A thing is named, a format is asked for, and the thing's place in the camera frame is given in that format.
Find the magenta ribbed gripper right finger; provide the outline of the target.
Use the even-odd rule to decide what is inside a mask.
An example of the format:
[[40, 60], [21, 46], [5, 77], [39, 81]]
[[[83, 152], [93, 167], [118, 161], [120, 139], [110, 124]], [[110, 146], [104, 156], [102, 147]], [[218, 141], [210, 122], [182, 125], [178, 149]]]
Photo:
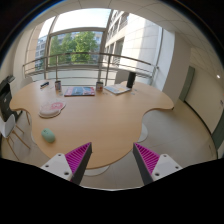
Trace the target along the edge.
[[159, 155], [138, 143], [133, 144], [133, 154], [145, 185], [182, 169], [168, 154]]

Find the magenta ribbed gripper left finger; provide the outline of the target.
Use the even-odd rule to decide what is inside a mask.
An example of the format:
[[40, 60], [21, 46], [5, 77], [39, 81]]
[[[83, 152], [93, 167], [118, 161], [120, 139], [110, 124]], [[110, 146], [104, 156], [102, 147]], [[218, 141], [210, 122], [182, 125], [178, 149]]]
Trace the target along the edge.
[[92, 154], [92, 144], [86, 143], [67, 154], [57, 153], [42, 169], [79, 185]]

